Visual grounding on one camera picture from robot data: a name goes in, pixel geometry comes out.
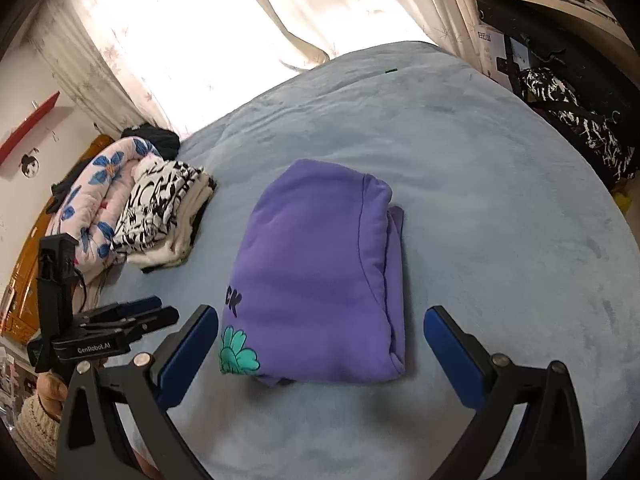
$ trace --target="folded purple hoodie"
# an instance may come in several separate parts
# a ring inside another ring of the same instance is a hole
[[[382,180],[316,160],[267,187],[226,291],[222,373],[275,384],[404,372],[403,212],[390,199]]]

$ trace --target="light blue blanket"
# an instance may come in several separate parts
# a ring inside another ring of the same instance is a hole
[[[442,304],[489,352],[568,365],[589,478],[599,479],[640,418],[638,247],[604,186],[555,130],[430,44],[347,54],[188,139],[179,158],[220,183],[190,259],[149,275],[126,267],[102,304],[157,294],[180,310],[180,322],[201,303],[221,314],[255,202],[302,157],[372,173],[406,212],[407,374],[370,386],[270,388],[221,375],[216,345],[170,412],[213,478],[427,479],[473,415],[422,337],[425,309]],[[166,332],[134,352],[153,351]],[[126,427],[133,432],[128,417]],[[511,424],[486,475],[514,431]]]

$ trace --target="blue gripper pad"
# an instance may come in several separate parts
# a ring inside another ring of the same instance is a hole
[[[149,296],[141,300],[129,301],[129,303],[121,303],[117,308],[118,314],[122,317],[133,317],[138,314],[144,314],[151,310],[157,310],[162,307],[162,300],[157,296]]]
[[[479,411],[484,406],[486,377],[463,346],[464,339],[470,336],[462,332],[441,306],[427,310],[423,329],[424,338],[462,404]]]
[[[176,339],[177,348],[158,374],[158,406],[167,410],[182,402],[217,335],[218,314],[201,305],[180,332],[169,336],[182,340]]]

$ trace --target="curtain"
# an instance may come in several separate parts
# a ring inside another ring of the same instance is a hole
[[[65,0],[44,1],[28,39],[100,131],[117,139],[124,128],[145,121]]]
[[[326,57],[257,0],[67,1],[139,110],[183,138]]]
[[[481,70],[473,0],[269,1],[293,33],[332,57],[374,44],[434,40]]]
[[[186,137],[296,74],[435,41],[478,70],[473,0],[65,0],[140,112]]]

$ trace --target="green object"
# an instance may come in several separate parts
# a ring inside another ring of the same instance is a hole
[[[244,348],[245,341],[244,331],[234,332],[231,325],[225,328],[220,349],[220,371],[223,374],[250,375],[258,371],[258,356],[250,348]]]

